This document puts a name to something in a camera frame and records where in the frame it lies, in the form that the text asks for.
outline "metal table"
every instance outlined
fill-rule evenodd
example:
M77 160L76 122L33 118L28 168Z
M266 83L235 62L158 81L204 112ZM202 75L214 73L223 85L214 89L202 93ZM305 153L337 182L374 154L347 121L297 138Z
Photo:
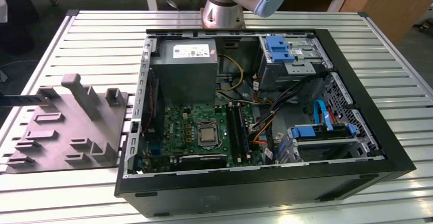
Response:
M417 170L343 201L144 218L113 197L116 168L0 175L0 223L167 222L425 223L433 217L433 91L369 18L357 13L244 14L248 28L329 29ZM65 17L23 94L59 87L64 73L99 92L119 87L132 105L142 46L148 28L199 28L198 12L80 11ZM32 116L13 108L0 130L0 172ZM131 109L124 121L130 129Z

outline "yellow cable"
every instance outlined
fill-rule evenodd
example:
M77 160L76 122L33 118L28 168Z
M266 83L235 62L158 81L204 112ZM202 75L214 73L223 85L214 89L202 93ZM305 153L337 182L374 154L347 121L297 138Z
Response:
M231 91L232 89L235 89L235 88L242 84L242 81L243 81L243 69L242 69L240 65L238 64L238 62L236 62L231 57L228 57L228 56L224 55L224 54L219 54L218 56L219 56L219 57L224 57L224 58L227 58L227 59L228 59L228 60L230 60L235 65L236 65L236 67L239 68L239 71L240 71L240 79L239 79L238 84L235 84L235 85L234 85L232 87L230 87L230 88L216 90L218 92Z

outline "blue drive bracket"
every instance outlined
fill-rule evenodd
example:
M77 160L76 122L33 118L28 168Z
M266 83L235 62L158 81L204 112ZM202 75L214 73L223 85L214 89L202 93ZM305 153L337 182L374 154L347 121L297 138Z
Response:
M266 46L273 63L294 62L295 57L290 52L290 44L286 43L282 36L270 35L266 37Z

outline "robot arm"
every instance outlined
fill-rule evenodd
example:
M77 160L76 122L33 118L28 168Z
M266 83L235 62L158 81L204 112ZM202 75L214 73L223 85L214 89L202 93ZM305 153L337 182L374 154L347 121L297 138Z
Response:
M207 0L203 10L206 28L242 28L242 7L260 17L270 16L283 0Z

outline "desk leg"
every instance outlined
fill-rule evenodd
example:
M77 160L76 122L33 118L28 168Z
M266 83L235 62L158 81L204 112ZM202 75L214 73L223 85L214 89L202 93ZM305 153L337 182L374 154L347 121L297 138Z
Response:
M147 0L147 7L148 10L158 10L158 4L156 4L156 0Z
M345 3L345 0L333 0L331 5L327 8L327 12L339 12L339 9Z

